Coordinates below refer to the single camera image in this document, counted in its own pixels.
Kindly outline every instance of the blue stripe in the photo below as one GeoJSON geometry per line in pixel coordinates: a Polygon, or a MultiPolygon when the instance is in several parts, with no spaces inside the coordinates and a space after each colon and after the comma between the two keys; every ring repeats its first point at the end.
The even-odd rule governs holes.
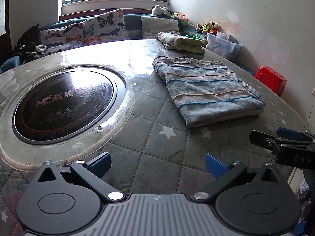
{"type": "Polygon", "coordinates": [[[191,102],[191,103],[183,103],[181,104],[179,107],[178,107],[178,110],[179,108],[181,108],[182,106],[186,106],[186,105],[207,105],[207,104],[213,104],[213,103],[227,103],[227,102],[231,102],[235,99],[240,99],[240,98],[260,98],[261,95],[259,95],[258,97],[252,97],[252,96],[245,96],[245,97],[237,97],[237,98],[231,98],[229,100],[222,100],[222,101],[209,101],[209,102],[204,102],[204,103],[201,103],[201,102],[191,102]]]}
{"type": "Polygon", "coordinates": [[[217,79],[217,80],[203,80],[203,81],[184,81],[184,80],[179,80],[179,79],[170,79],[166,82],[166,86],[170,81],[181,81],[181,82],[186,82],[186,83],[198,83],[198,82],[216,82],[216,81],[236,81],[236,82],[242,82],[243,80],[235,80],[235,79],[230,79],[230,80],[225,80],[225,79],[217,79]]]}
{"type": "Polygon", "coordinates": [[[227,69],[227,68],[229,68],[229,67],[227,67],[227,66],[225,66],[225,67],[214,67],[214,68],[212,68],[212,69],[210,69],[210,68],[203,68],[203,67],[201,67],[201,66],[195,66],[195,67],[187,67],[187,66],[170,66],[170,65],[168,65],[168,64],[163,64],[163,65],[159,65],[158,66],[158,68],[156,69],[156,72],[158,73],[158,70],[159,70],[159,68],[161,67],[161,66],[169,66],[169,67],[183,67],[183,68],[191,68],[191,69],[194,69],[194,68],[202,68],[202,69],[204,69],[204,70],[216,70],[216,69],[227,69]]]}

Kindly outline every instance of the white plush toy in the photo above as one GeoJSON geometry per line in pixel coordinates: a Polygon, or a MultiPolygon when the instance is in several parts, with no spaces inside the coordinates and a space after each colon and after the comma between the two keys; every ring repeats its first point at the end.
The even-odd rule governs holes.
{"type": "Polygon", "coordinates": [[[160,5],[156,4],[152,7],[152,14],[155,16],[170,17],[172,15],[172,12],[168,9],[168,7],[161,8],[160,5]]]}

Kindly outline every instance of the sofa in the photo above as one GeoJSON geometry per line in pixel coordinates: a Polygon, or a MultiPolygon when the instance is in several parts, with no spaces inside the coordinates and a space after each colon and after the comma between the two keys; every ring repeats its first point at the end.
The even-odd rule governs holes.
{"type": "MultiPolygon", "coordinates": [[[[177,20],[179,31],[181,34],[183,32],[183,24],[180,24],[182,21],[178,18],[155,16],[152,14],[124,14],[123,17],[125,20],[125,27],[126,27],[126,31],[128,34],[128,38],[130,40],[142,39],[142,34],[141,34],[142,33],[142,21],[141,21],[142,16],[156,17],[156,18],[169,18],[169,19],[177,20]]],[[[60,21],[58,23],[55,23],[55,24],[52,24],[49,26],[39,28],[38,30],[43,31],[43,30],[48,30],[48,29],[56,29],[56,28],[66,27],[66,26],[74,24],[74,23],[81,23],[81,22],[83,22],[89,18],[91,18],[91,16],[83,17],[83,18],[75,18],[75,19],[70,19],[70,20],[64,20],[64,21],[60,21]]],[[[18,67],[18,66],[22,65],[23,62],[24,61],[20,58],[20,56],[14,56],[2,64],[2,66],[0,67],[0,73],[4,73],[10,69],[18,67]]]]}

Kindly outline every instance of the gray ribbed plate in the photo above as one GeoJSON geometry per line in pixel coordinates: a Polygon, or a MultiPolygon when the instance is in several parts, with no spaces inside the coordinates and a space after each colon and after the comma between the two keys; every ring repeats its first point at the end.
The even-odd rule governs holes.
{"type": "Polygon", "coordinates": [[[122,203],[109,204],[90,227],[73,236],[234,236],[208,205],[188,201],[185,195],[131,194],[122,203]]]}

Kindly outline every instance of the red stool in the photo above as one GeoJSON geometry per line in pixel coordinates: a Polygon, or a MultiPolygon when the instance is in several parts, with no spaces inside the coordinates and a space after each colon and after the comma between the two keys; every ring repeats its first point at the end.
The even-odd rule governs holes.
{"type": "Polygon", "coordinates": [[[287,83],[287,79],[285,79],[281,74],[267,66],[261,66],[257,71],[255,78],[265,84],[278,96],[281,96],[287,83]]]}

